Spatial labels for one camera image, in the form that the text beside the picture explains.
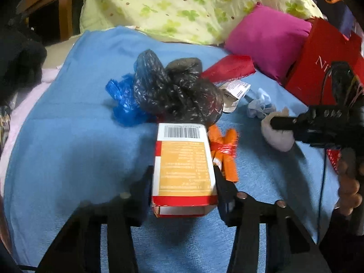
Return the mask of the person's right hand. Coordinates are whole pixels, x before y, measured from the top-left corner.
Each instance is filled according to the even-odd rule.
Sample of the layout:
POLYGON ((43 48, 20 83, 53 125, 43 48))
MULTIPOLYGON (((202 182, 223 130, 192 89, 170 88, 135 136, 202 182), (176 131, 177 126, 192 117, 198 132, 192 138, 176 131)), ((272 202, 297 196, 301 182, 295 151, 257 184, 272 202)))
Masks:
POLYGON ((344 159, 343 154, 337 163, 337 173, 339 181, 338 189, 338 206, 339 212, 344 216, 352 214, 353 210, 362 203, 362 196, 359 194, 360 184, 355 177, 348 173, 348 164, 344 159))

